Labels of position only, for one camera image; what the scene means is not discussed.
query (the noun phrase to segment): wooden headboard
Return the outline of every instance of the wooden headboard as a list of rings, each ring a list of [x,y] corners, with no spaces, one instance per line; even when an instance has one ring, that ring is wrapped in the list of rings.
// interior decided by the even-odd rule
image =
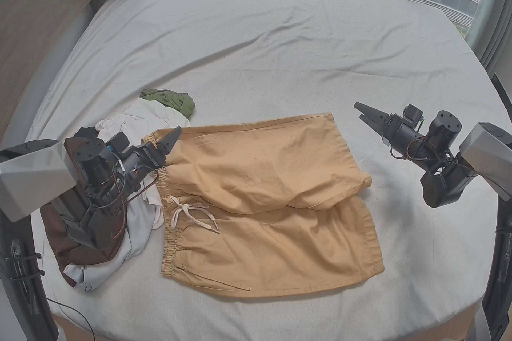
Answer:
[[[0,139],[30,77],[91,0],[0,0]]]

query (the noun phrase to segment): drawstring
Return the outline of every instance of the drawstring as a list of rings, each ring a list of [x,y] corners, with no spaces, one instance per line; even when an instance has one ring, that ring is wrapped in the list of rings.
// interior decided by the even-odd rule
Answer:
[[[178,223],[178,217],[180,216],[180,212],[183,211],[183,213],[185,213],[185,215],[187,215],[187,217],[195,224],[199,224],[201,227],[211,230],[212,232],[220,233],[219,227],[217,226],[217,222],[215,222],[215,217],[207,210],[210,206],[208,206],[207,204],[193,204],[193,205],[181,204],[180,201],[178,200],[178,198],[176,198],[174,196],[171,196],[170,198],[173,200],[174,203],[176,203],[178,205],[176,210],[174,210],[173,218],[171,219],[171,222],[170,222],[171,229],[176,229],[176,224]],[[212,228],[210,225],[203,223],[200,220],[197,220],[194,216],[192,216],[189,213],[189,210],[199,210],[200,212],[203,212],[215,224],[215,229]]]

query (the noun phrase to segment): tan shorts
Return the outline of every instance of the tan shorts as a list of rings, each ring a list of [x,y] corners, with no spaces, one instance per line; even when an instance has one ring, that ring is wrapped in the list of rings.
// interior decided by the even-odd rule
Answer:
[[[184,128],[157,181],[162,274],[229,297],[312,293],[366,280],[384,270],[370,212],[357,195],[370,185],[330,113]],[[183,213],[172,229],[173,197],[209,205],[219,234]],[[213,225],[198,210],[190,214]]]

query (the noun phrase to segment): mattress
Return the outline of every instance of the mattress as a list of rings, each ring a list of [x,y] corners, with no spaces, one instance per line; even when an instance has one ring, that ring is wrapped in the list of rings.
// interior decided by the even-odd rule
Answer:
[[[422,171],[390,157],[358,117],[356,101],[389,113],[407,104],[426,125],[455,114],[458,151],[478,121],[512,131],[477,58],[444,14],[406,0],[109,0],[53,81],[28,139],[63,139],[124,111],[143,88],[188,92],[193,126],[330,111],[373,185],[362,197],[384,273],[305,297],[236,300],[161,276],[163,228],[98,289],[58,272],[39,214],[48,297],[80,310],[116,340],[392,340],[445,322],[485,292],[497,196],[482,178],[438,209],[422,198]],[[78,314],[51,305],[78,325]]]

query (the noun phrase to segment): gray curtain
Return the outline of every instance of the gray curtain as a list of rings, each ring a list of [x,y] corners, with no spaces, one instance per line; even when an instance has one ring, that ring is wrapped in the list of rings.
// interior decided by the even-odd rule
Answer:
[[[475,20],[466,34],[466,41],[483,67],[492,76],[507,47],[512,23],[512,0],[482,0]]]

